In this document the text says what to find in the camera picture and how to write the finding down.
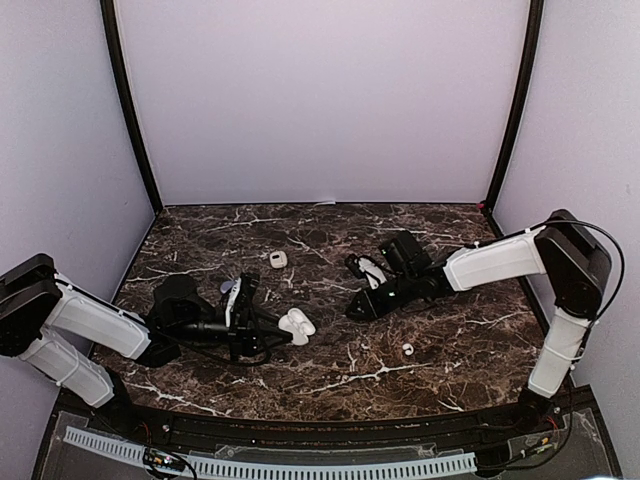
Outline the right black frame post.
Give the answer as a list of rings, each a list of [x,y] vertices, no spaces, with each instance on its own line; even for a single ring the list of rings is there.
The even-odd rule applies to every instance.
[[[509,115],[486,198],[483,201],[483,211],[486,216],[492,215],[497,205],[515,148],[533,73],[544,4],[544,0],[531,0],[529,2],[522,54]]]

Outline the black front table rail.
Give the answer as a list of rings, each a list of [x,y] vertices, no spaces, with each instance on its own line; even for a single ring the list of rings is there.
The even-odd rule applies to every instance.
[[[318,422],[248,420],[141,405],[132,410],[147,424],[154,441],[183,449],[207,449],[223,443],[266,448],[368,448],[427,441],[483,447],[523,433],[506,423],[511,419],[511,405],[406,419]]]

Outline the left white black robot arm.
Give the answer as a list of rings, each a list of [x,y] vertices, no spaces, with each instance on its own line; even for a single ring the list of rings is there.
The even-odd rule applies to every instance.
[[[101,300],[60,274],[47,254],[36,254],[1,276],[1,354],[17,357],[71,390],[120,436],[141,427],[140,412],[116,397],[114,375],[61,336],[74,333],[149,368],[177,359],[183,349],[227,365],[259,366],[273,348],[292,341],[272,314],[257,308],[259,278],[241,275],[213,306],[188,274],[173,274],[155,288],[153,305],[139,315]]]

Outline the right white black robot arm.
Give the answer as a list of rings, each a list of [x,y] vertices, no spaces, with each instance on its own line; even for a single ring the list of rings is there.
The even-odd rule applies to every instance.
[[[606,292],[612,258],[598,239],[605,233],[559,209],[534,226],[433,259],[411,232],[401,230],[379,246],[385,267],[365,255],[347,257],[347,268],[369,285],[353,296],[345,315],[373,321],[417,299],[430,302],[491,283],[547,277],[555,294],[554,313],[525,387],[532,395],[510,413],[511,426],[530,434],[547,420],[545,399],[558,392],[580,361],[591,330],[614,300]]]

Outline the black frame post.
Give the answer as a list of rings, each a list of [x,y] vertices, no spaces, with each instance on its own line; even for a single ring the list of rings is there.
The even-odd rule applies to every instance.
[[[522,54],[509,115],[486,198],[483,201],[483,211],[486,216],[492,215],[497,205],[515,148],[533,73],[544,4],[544,0],[531,0],[529,2]]]
[[[154,215],[157,216],[162,212],[164,205],[152,172],[151,162],[144,144],[142,130],[134,105],[118,27],[116,2],[112,0],[101,0],[100,9],[112,74],[134,159],[151,208]]]

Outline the left black frame post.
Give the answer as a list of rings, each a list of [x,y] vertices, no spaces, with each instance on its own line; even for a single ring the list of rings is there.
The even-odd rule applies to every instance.
[[[162,212],[164,205],[152,172],[151,162],[144,144],[142,130],[134,105],[118,27],[116,2],[112,0],[101,0],[100,9],[112,74],[134,159],[151,208],[154,215],[157,216]]]

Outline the white charging case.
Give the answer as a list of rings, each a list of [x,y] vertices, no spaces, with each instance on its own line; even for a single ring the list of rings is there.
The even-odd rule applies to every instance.
[[[278,328],[292,335],[291,343],[304,346],[309,338],[316,334],[316,327],[309,317],[299,308],[291,308],[278,321]]]

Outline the purple blue charging case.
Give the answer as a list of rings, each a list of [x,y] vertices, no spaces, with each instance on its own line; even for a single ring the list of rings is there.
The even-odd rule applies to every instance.
[[[224,281],[220,287],[219,290],[222,294],[225,294],[227,292],[229,292],[234,286],[235,286],[236,282],[232,281],[232,280],[228,280],[228,281]]]

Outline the beige earbud charging case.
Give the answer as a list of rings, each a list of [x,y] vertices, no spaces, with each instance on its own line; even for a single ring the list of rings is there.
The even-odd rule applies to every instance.
[[[284,251],[274,251],[269,254],[269,262],[272,268],[282,269],[289,264],[288,256]]]

